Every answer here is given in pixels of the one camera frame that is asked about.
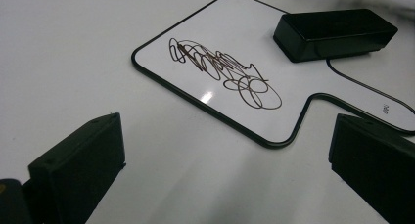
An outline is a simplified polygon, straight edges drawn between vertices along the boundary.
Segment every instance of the whiteboard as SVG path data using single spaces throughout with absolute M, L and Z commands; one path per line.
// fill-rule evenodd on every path
M 267 148 L 294 140 L 313 99 L 415 134 L 415 111 L 400 100 L 330 61 L 291 63 L 273 40 L 284 13 L 257 0 L 215 0 L 138 47 L 132 62 Z

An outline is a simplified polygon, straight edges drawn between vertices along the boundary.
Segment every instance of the eraser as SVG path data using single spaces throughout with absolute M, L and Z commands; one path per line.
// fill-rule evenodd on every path
M 397 28 L 367 9 L 285 14 L 274 40 L 293 62 L 362 55 L 384 48 Z
M 415 223 L 415 144 L 386 126 L 339 114 L 329 161 L 390 223 Z
M 34 222 L 85 223 L 124 166 L 119 113 L 85 123 L 28 166 Z
M 21 183 L 0 179 L 0 221 L 3 224 L 32 224 Z

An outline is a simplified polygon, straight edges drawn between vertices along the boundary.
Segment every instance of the black scribble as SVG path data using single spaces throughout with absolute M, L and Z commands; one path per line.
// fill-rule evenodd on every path
M 190 60 L 200 71 L 206 72 L 213 79 L 225 79 L 223 86 L 232 91 L 238 91 L 247 105 L 255 109 L 276 110 L 281 108 L 282 100 L 278 93 L 267 83 L 255 65 L 242 65 L 232 56 L 216 51 L 213 53 L 205 46 L 190 40 L 177 41 L 171 38 L 168 44 L 171 58 L 179 63 Z M 267 95 L 273 95 L 272 103 L 264 104 L 261 100 Z

